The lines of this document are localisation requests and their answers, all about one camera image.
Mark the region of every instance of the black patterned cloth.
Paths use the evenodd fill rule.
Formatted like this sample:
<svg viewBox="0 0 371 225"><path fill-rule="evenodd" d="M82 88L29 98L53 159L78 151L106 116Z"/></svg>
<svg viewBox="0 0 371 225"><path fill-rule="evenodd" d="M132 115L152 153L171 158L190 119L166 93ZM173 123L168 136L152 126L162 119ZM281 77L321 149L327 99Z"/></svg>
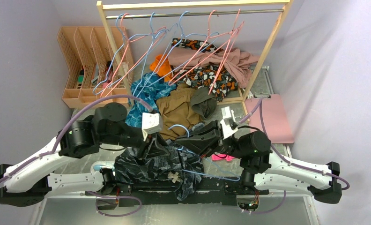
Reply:
<svg viewBox="0 0 371 225"><path fill-rule="evenodd" d="M178 150L180 146L170 139L166 142L168 143L166 149L170 152L169 156L139 160L136 157L137 149L126 149L115 159L116 180L129 184L171 181L172 179L168 178L169 172L178 172L181 181L173 184L177 186L175 190L177 199L182 201L194 193L196 185L201 181L201 176L184 172L182 169L203 173L200 157L186 152L186 148Z"/></svg>
<svg viewBox="0 0 371 225"><path fill-rule="evenodd" d="M177 44L179 41L180 41L179 38L174 38L172 41L172 46ZM183 39L180 42L180 44L177 45L177 47L198 50L201 44L203 44L203 41ZM212 53L216 49L217 49L216 46L210 45L201 52ZM219 49L215 54L222 51L224 51L224 49ZM219 65L212 63L206 67L196 67L189 74L183 77L183 82L188 84L188 86L192 88L198 88L201 86L210 87L211 83L215 79L215 75L218 71L218 68ZM186 72L188 72L188 70L182 70L179 73L178 77L181 77ZM215 95L215 98L218 101L222 101L229 91L237 89L238 89L237 81L233 76L230 75L230 73L225 69L225 67L223 67L212 89L212 93Z"/></svg>

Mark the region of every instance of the orange cloth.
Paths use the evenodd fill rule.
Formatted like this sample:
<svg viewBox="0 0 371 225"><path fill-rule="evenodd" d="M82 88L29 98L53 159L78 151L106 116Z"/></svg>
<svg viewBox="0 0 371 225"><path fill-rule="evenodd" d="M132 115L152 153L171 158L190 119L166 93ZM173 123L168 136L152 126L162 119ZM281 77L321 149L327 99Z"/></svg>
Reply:
<svg viewBox="0 0 371 225"><path fill-rule="evenodd" d="M154 71L155 70L155 68L158 66L159 61L162 59L162 57L163 57L163 55L158 55L157 57L155 57L155 61L152 62L151 65L149 66L149 69L151 71ZM171 66L169 65L169 60L166 59L163 62L161 68L159 68L157 74L158 74L158 76L162 77L162 76L165 76L166 74L170 73L171 70L172 69L171 69ZM165 82L170 81L172 79L172 75L173 74L167 75L163 80Z"/></svg>

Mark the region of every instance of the pink garment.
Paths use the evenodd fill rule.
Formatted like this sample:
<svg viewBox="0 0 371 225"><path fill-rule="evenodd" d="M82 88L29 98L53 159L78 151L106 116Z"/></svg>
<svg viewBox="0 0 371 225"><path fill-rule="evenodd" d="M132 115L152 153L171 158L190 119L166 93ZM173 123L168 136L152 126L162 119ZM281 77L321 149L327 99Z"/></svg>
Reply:
<svg viewBox="0 0 371 225"><path fill-rule="evenodd" d="M185 61L189 60L195 54L195 52L196 50L188 48L173 48L168 57L169 64L175 67L179 66ZM193 60L190 61L186 69L191 69L209 55L210 52L199 53ZM206 67L210 63L219 65L223 59L223 55L224 51L219 52L217 55L212 55L200 66ZM248 52L241 52L239 48L233 48L231 49L227 60L224 62L224 67L238 82L238 87L245 88L248 84L250 76L252 75L249 67L252 63L257 62L258 60L259 56L253 56Z"/></svg>

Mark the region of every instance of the black and orange patterned cloth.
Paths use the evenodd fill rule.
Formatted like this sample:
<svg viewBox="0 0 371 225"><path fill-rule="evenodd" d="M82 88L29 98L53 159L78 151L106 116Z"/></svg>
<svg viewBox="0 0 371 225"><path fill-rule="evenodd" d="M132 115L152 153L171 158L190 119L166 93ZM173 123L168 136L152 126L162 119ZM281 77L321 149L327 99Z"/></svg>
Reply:
<svg viewBox="0 0 371 225"><path fill-rule="evenodd" d="M172 41L172 46L177 44L179 40L180 40L179 38L174 38ZM201 44L203 44L203 41L183 39L180 42L180 44L177 45L177 47L198 50ZM214 52L216 49L217 49L216 46L210 45L201 52L210 53ZM219 49L215 54L222 51L224 51L224 49ZM219 65L215 64L210 64L209 66L206 67L196 67L183 78L183 82L188 84L192 88L198 88L200 86L210 87L211 83L215 79L215 75L217 73L218 68ZM179 73L178 77L182 76L187 71L188 70L182 71L181 73ZM223 67L216 82L214 83L212 93L215 95L218 101L222 101L230 90L236 89L238 89L237 81Z"/></svg>

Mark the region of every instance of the clothes rack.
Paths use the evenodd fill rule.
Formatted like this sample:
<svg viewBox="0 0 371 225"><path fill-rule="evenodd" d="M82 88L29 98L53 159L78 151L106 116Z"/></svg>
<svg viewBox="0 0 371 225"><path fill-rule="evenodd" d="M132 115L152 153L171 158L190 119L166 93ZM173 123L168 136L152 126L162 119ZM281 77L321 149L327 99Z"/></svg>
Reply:
<svg viewBox="0 0 371 225"><path fill-rule="evenodd" d="M219 1L195 1L195 2L161 2L161 3L137 3L137 4L111 4L111 5L103 5L102 1L98 1L96 6L99 11L99 15L103 22L103 26L107 33L110 45L112 49L118 49L116 43L113 38L112 30L108 25L107 20L116 19L118 16L106 16L105 12L107 11L120 11L126 12L130 10L142 10L142 9L163 9L163 8L202 8L202 7L240 7L240 6L257 6L257 5L281 5L281 9L262 9L262 10L243 10L241 14L249 14L249 13L273 13L279 12L278 18L274 27L271 31L270 36L264 46L263 52L260 55L259 61L256 64L252 72L252 76L250 77L249 83L245 88L245 91L242 93L240 88L238 88L239 97L227 97L219 104L232 104L232 103L242 103L245 113L248 113L245 100L247 95L252 88L254 81L256 80L261 67L268 55L268 52L271 49L273 42L275 41L276 36L280 28L282 27L283 21L285 20L290 7L293 4L293 0L219 0ZM218 11L215 12L214 15L229 15L229 14L236 14L238 11ZM199 12L199 13L188 13L185 16L199 16L199 15L209 15L210 12ZM171 13L171 14L154 14L153 17L174 17L174 16L181 16L180 13ZM125 18L150 18L151 15L132 15L126 16ZM119 64L120 58L117 56L115 61ZM123 69L120 69L120 75L123 76L125 73ZM131 91L128 85L125 85L125 88L129 95L131 95Z"/></svg>

